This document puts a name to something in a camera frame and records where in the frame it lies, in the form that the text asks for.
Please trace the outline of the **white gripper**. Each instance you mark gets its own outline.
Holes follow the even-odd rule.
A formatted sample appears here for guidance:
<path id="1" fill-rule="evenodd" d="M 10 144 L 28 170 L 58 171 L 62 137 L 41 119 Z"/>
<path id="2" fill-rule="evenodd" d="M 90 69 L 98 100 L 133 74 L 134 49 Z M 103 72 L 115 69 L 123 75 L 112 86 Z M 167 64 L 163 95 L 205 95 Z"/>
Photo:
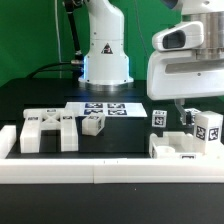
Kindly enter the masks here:
<path id="1" fill-rule="evenodd" d="M 183 125 L 184 99 L 224 95 L 224 59 L 200 60 L 197 48 L 204 40 L 199 21 L 181 22 L 152 38 L 155 51 L 148 62 L 147 94 L 152 100 L 175 99 Z"/>

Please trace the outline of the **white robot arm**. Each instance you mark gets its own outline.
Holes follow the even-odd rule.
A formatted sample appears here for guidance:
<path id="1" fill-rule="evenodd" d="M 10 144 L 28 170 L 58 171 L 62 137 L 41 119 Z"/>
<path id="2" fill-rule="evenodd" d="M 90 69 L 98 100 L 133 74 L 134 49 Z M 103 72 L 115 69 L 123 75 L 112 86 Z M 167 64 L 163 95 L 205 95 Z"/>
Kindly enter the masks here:
<path id="1" fill-rule="evenodd" d="M 146 81 L 151 100 L 224 96 L 224 0 L 63 0 L 80 87 Z"/>

